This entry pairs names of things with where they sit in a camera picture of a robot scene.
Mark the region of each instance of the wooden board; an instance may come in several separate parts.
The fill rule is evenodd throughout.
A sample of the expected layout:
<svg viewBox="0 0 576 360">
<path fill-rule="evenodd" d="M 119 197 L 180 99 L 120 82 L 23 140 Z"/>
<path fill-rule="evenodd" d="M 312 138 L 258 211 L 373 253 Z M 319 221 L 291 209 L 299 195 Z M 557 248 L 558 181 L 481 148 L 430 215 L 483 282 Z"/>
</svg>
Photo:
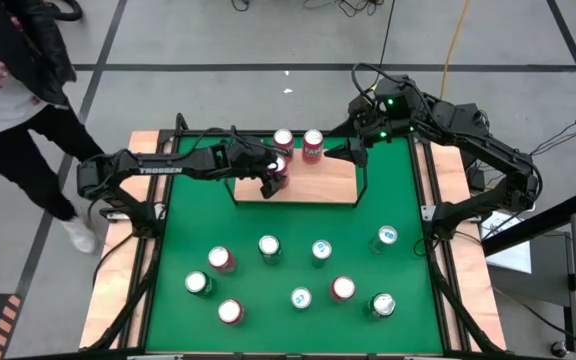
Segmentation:
<svg viewBox="0 0 576 360">
<path fill-rule="evenodd" d="M 157 142 L 157 132 L 133 132 L 130 139 L 129 149 L 144 153 L 154 152 Z M 459 150 L 454 147 L 432 146 L 435 168 L 441 196 L 444 201 L 458 202 L 467 199 L 470 196 L 464 169 L 461 164 Z M 421 168 L 422 185 L 424 194 L 429 203 L 432 203 L 430 195 L 430 183 L 426 163 L 424 161 L 423 149 L 420 145 L 417 147 L 419 154 L 419 165 Z M 148 177 L 139 177 L 138 180 L 131 179 L 122 183 L 122 188 L 138 199 L 145 199 L 148 189 Z M 107 246 L 104 252 L 113 244 L 118 243 L 127 234 L 130 228 L 128 222 L 119 222 L 110 224 L 106 236 Z M 462 224 L 459 231 L 479 237 L 476 225 Z M 81 346 L 90 345 L 96 341 L 103 331 L 114 320 L 117 312 L 126 301 L 128 283 L 130 274 L 135 260 L 135 245 L 127 244 L 115 254 L 109 262 L 112 266 L 106 264 L 101 268 L 97 284 L 92 293 L 92 299 L 86 318 L 86 324 L 81 338 Z M 477 324 L 486 332 L 488 337 L 499 347 L 505 348 L 504 335 L 499 321 L 499 314 L 493 296 L 488 267 L 483 250 L 480 245 L 464 236 L 456 236 L 452 242 L 452 252 L 455 259 L 459 289 L 465 307 L 468 309 Z M 448 313 L 448 332 L 451 339 L 451 347 L 459 349 L 458 331 L 455 323 L 454 313 L 450 310 L 446 302 Z M 142 307 L 135 310 L 133 320 L 141 318 Z M 131 336 L 128 346 L 137 346 L 137 333 L 140 328 L 139 321 L 133 321 Z M 471 341 L 473 350 L 477 347 Z"/>
<path fill-rule="evenodd" d="M 295 149 L 288 164 L 290 182 L 270 199 L 261 196 L 261 180 L 237 179 L 235 200 L 267 202 L 345 203 L 357 201 L 357 174 L 355 165 L 344 160 L 322 155 L 316 164 L 301 159 L 301 149 Z"/>
</svg>

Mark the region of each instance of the green table surface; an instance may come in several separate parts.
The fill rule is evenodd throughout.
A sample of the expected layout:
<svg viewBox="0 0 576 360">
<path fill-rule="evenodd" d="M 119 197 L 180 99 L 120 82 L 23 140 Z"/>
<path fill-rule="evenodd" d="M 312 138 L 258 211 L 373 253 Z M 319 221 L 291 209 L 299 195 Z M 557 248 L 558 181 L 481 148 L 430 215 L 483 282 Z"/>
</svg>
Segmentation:
<svg viewBox="0 0 576 360">
<path fill-rule="evenodd" d="M 182 138 L 180 151 L 195 138 Z M 200 146 L 218 139 L 206 138 Z M 328 138 L 325 146 L 342 139 Z M 301 146 L 298 139 L 296 146 Z M 222 182 L 176 177 L 146 348 L 149 352 L 281 353 L 441 353 L 441 341 L 426 260 L 413 254 L 421 237 L 419 204 L 407 141 L 369 150 L 368 190 L 357 208 L 350 205 L 240 203 L 235 206 Z M 369 251 L 382 225 L 394 226 L 397 242 L 380 255 Z M 279 265 L 264 264 L 257 244 L 262 235 L 281 242 Z M 332 245 L 323 268 L 311 265 L 318 239 Z M 228 247 L 238 261 L 234 274 L 210 268 L 208 252 Z M 186 275 L 202 270 L 218 284 L 202 299 L 189 294 Z M 331 281 L 350 276 L 355 296 L 335 304 Z M 296 312 L 290 294 L 307 287 L 309 309 Z M 394 314 L 368 321 L 362 305 L 374 294 L 396 300 Z M 217 316 L 226 298 L 238 299 L 244 321 L 223 324 Z"/>
</svg>

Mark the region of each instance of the gray floor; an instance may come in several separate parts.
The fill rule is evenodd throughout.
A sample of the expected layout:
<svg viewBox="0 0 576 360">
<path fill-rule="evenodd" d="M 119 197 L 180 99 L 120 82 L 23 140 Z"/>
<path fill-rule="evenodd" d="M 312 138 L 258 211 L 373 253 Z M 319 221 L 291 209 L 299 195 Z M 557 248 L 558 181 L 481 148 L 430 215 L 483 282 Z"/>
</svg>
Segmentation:
<svg viewBox="0 0 576 360">
<path fill-rule="evenodd" d="M 80 0 L 83 21 L 60 23 L 73 61 L 94 69 L 68 85 L 89 131 L 106 151 L 125 147 L 133 130 L 170 128 L 181 111 L 192 128 L 329 129 L 344 118 L 355 90 L 346 71 L 190 71 L 192 64 L 379 62 L 390 1 L 372 17 L 346 18 L 336 7 L 304 10 L 301 0 L 257 0 L 245 13 L 227 0 Z M 576 42 L 576 0 L 557 0 Z M 441 64 L 462 0 L 396 0 L 385 63 Z M 114 39 L 113 15 L 123 5 Z M 546 0 L 474 0 L 453 55 L 455 64 L 575 65 Z M 113 64 L 180 65 L 116 71 Z M 438 94 L 440 72 L 410 72 L 422 90 Z M 361 73 L 369 84 L 372 74 Z M 576 118 L 576 72 L 453 72 L 446 99 L 476 102 L 492 132 L 525 151 Z M 38 142 L 55 170 L 62 152 Z M 536 158 L 545 190 L 536 212 L 576 194 L 576 139 Z M 64 192 L 77 207 L 72 167 Z M 14 292 L 42 212 L 0 178 L 0 292 Z M 104 224 L 95 219 L 103 233 Z M 75 351 L 98 260 L 76 252 L 58 224 L 50 228 L 8 356 Z M 555 323 L 561 309 L 524 299 Z M 506 341 L 521 354 L 548 356 L 561 338 L 519 306 L 497 297 Z"/>
</svg>

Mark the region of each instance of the wooden table edge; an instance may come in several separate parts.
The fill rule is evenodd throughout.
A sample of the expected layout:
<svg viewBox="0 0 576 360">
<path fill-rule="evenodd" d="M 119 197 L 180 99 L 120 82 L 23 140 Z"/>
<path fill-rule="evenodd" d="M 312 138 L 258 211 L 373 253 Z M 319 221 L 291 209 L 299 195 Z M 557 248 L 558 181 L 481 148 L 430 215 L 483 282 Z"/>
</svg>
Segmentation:
<svg viewBox="0 0 576 360">
<path fill-rule="evenodd" d="M 134 131 L 130 138 L 128 148 L 135 152 L 155 152 L 158 135 L 158 131 Z M 458 202 L 469 197 L 470 193 L 459 150 L 453 147 L 442 147 L 433 144 L 432 151 L 442 200 Z M 428 171 L 423 148 L 420 145 L 417 146 L 417 154 L 424 194 L 427 203 L 431 204 L 432 196 Z M 127 179 L 122 184 L 122 187 L 138 199 L 145 198 L 149 179 L 150 177 L 146 176 L 132 177 Z M 159 181 L 159 188 L 156 195 L 157 200 L 161 200 L 163 197 L 163 183 L 164 181 Z M 104 253 L 125 237 L 129 229 L 130 224 L 126 221 L 109 224 Z M 459 231 L 479 238 L 477 226 L 474 224 L 462 223 L 459 226 Z M 118 250 L 99 271 L 97 283 L 91 296 L 80 347 L 88 346 L 96 341 L 114 320 L 117 312 L 126 301 L 128 282 L 130 281 L 137 248 L 136 241 L 130 244 L 130 246 L 127 245 Z M 150 261 L 151 245 L 152 244 L 149 244 L 149 251 L 146 251 L 145 254 L 144 270 Z M 451 246 L 464 306 L 493 343 L 501 348 L 505 348 L 506 344 L 499 320 L 499 313 L 490 283 L 490 276 L 488 275 L 486 259 L 481 246 L 472 241 L 472 239 L 461 235 L 455 236 L 451 242 Z M 440 265 L 443 271 L 445 264 L 440 261 Z M 445 299 L 444 307 L 446 309 L 446 320 L 451 347 L 456 350 L 460 349 L 454 312 L 452 312 L 450 305 Z M 131 335 L 128 339 L 129 347 L 137 346 L 142 313 L 143 299 L 133 314 Z M 473 350 L 478 349 L 472 339 L 471 346 Z"/>
</svg>

